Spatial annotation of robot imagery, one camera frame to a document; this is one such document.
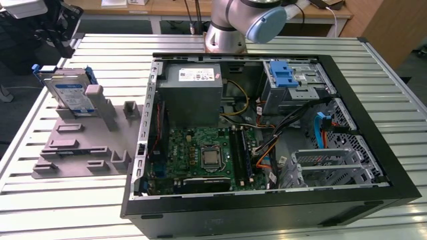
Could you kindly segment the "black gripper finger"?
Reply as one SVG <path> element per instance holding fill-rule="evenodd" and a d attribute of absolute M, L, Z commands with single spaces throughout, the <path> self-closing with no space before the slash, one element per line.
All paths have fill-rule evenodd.
<path fill-rule="evenodd" d="M 71 47 L 71 41 L 62 41 L 59 39 L 54 39 L 53 44 L 61 56 L 66 59 L 71 59 L 75 53 L 75 49 Z"/>

